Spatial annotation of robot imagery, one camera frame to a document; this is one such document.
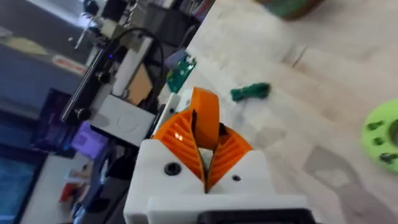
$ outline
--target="screw hole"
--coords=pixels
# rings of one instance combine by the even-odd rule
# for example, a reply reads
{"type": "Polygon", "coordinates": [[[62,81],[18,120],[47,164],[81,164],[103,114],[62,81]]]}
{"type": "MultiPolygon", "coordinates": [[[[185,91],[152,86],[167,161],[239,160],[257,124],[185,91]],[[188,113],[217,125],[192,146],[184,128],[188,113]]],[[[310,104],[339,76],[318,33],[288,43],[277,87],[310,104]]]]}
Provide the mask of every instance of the screw hole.
{"type": "Polygon", "coordinates": [[[235,180],[235,181],[241,181],[241,177],[238,176],[238,175],[233,175],[232,179],[235,180]]]}
{"type": "Polygon", "coordinates": [[[164,167],[164,173],[169,176],[179,175],[179,173],[181,173],[181,165],[176,162],[166,164],[164,167]]]}
{"type": "Polygon", "coordinates": [[[373,139],[373,143],[377,146],[381,146],[382,144],[384,144],[384,140],[382,138],[375,138],[373,139]]]}

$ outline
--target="wooden surface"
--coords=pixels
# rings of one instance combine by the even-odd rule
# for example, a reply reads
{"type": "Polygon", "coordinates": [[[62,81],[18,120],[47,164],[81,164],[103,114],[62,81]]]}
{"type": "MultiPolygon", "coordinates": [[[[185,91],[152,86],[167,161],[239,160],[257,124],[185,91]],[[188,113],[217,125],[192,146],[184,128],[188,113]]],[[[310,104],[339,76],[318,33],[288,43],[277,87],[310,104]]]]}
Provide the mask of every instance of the wooden surface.
{"type": "Polygon", "coordinates": [[[221,122],[265,153],[278,193],[305,194],[323,223],[398,223],[398,178],[360,144],[367,114],[398,96],[397,20],[395,0],[325,0],[295,22],[217,0],[183,88],[217,93],[221,122]],[[231,101],[256,82],[272,84],[268,100],[231,101]]]}

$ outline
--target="wire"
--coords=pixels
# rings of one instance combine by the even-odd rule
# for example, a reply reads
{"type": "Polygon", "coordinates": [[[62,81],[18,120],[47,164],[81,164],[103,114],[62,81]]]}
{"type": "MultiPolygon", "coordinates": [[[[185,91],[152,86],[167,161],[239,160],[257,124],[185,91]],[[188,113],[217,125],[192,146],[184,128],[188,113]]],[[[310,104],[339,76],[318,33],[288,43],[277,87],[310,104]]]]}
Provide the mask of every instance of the wire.
{"type": "Polygon", "coordinates": [[[141,28],[141,27],[134,27],[134,28],[130,28],[128,30],[125,30],[124,32],[122,32],[121,34],[119,34],[115,39],[113,39],[107,49],[105,50],[105,52],[109,52],[112,49],[112,46],[115,43],[119,43],[119,41],[126,35],[129,34],[131,32],[141,32],[142,34],[144,34],[145,36],[148,36],[150,38],[153,39],[153,41],[155,42],[156,46],[158,46],[159,50],[160,50],[160,75],[152,89],[152,95],[149,98],[149,101],[146,102],[146,104],[144,105],[144,109],[148,110],[149,107],[151,106],[151,104],[153,104],[153,102],[156,99],[156,96],[160,93],[160,88],[161,88],[161,84],[163,83],[163,79],[166,78],[166,74],[164,72],[164,50],[162,47],[162,43],[159,40],[159,38],[157,38],[155,36],[155,34],[153,34],[151,31],[145,29],[145,28],[141,28]]]}

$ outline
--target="green circuit board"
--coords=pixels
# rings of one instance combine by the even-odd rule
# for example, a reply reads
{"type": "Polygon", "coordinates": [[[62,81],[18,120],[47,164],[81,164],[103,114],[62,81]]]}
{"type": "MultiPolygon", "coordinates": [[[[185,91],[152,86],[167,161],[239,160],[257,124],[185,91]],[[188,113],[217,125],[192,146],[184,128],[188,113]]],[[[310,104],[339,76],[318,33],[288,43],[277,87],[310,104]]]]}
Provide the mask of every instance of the green circuit board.
{"type": "Polygon", "coordinates": [[[178,91],[180,91],[196,64],[197,61],[195,58],[187,55],[184,59],[179,61],[176,68],[168,72],[166,82],[172,93],[178,93],[178,91]]]}

